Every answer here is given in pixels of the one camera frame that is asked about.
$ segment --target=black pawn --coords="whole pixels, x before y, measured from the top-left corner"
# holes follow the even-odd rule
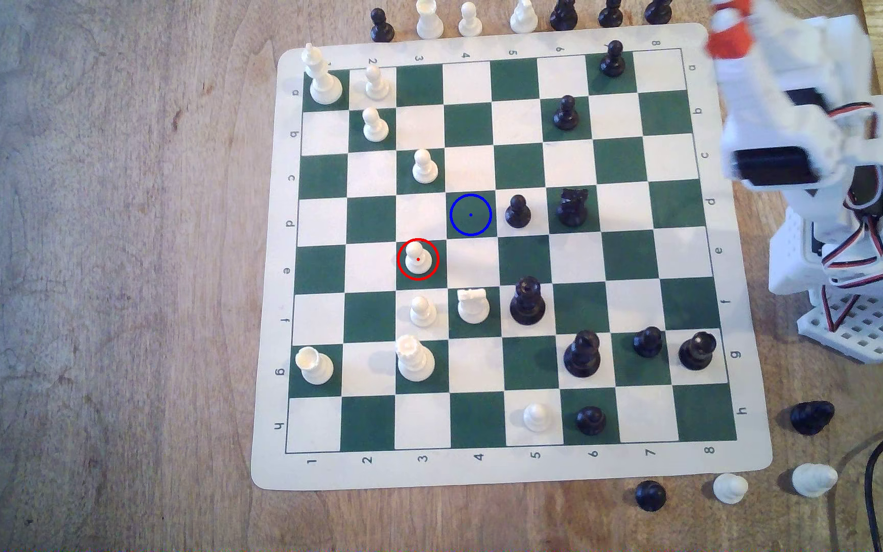
[[[789,411],[789,420],[793,423],[793,429],[799,433],[816,435],[833,420],[836,411],[829,401],[810,401],[793,407]]]
[[[696,332],[680,345],[680,363],[690,370],[703,370],[714,358],[717,340],[707,332]]]
[[[509,302],[509,313],[514,320],[524,326],[536,324],[544,317],[546,307],[537,278],[524,276],[516,283],[516,293]]]
[[[393,25],[386,22],[386,14],[380,8],[370,11],[370,19],[374,21],[374,27],[370,30],[370,38],[374,42],[390,42],[393,40]]]
[[[530,223],[530,207],[527,207],[527,198],[516,194],[509,198],[509,207],[506,207],[506,224],[513,228],[523,228]]]
[[[581,330],[574,342],[564,350],[564,367],[575,377],[589,377],[598,371],[601,354],[598,336],[592,330]]]
[[[666,504],[666,489],[652,479],[636,485],[636,504],[647,512],[655,512]]]
[[[632,348],[640,357],[653,358],[663,349],[663,334],[656,326],[650,326],[632,338]]]

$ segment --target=black chess piece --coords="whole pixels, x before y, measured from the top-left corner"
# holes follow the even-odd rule
[[[793,429],[803,435],[816,435],[826,427],[837,409],[829,401],[800,403],[789,410],[789,421]]]
[[[598,336],[592,330],[581,330],[574,342],[564,350],[564,367],[575,377],[588,377],[598,371],[601,354]]]
[[[574,0],[557,0],[557,6],[550,12],[550,26],[555,31],[571,31],[578,24],[578,11]]]
[[[530,207],[527,207],[527,198],[520,194],[510,197],[505,216],[506,224],[513,228],[523,228],[530,224]]]
[[[653,358],[663,349],[663,334],[656,326],[650,326],[632,338],[632,348],[640,357]]]
[[[565,188],[561,191],[561,202],[557,206],[557,219],[561,224],[571,228],[577,228],[585,224],[588,218],[588,190],[572,190]]]
[[[670,2],[673,0],[653,0],[643,11],[643,18],[650,25],[666,25],[673,16]]]
[[[680,345],[680,364],[689,370],[703,370],[714,358],[717,340],[707,332],[696,332]]]
[[[622,58],[622,42],[612,40],[608,43],[608,53],[601,58],[598,69],[607,77],[616,78],[625,71],[625,60]]]
[[[374,27],[370,30],[370,38],[374,42],[390,42],[393,40],[393,25],[386,22],[386,14],[380,8],[370,11],[370,19],[374,21]]]

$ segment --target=wood grain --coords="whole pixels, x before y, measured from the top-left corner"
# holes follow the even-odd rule
[[[409,4],[383,5],[400,40],[415,38]],[[508,32],[512,1],[480,4],[484,32]],[[580,4],[579,27],[592,27],[597,7]],[[644,0],[625,4],[641,24]],[[867,549],[862,473],[883,435],[883,364],[797,336],[806,300],[766,289],[782,201],[740,188],[769,411],[810,399],[838,410],[814,438],[773,422],[775,460],[747,474],[741,504],[712,500],[712,475],[663,478],[670,499],[655,514],[622,479],[253,486],[276,59],[306,40],[365,42],[370,7],[0,2],[0,550]],[[440,9],[446,36],[457,10]],[[707,17],[699,1],[675,13]],[[826,498],[780,488],[803,462],[840,471]],[[883,525],[883,458],[875,495]]]

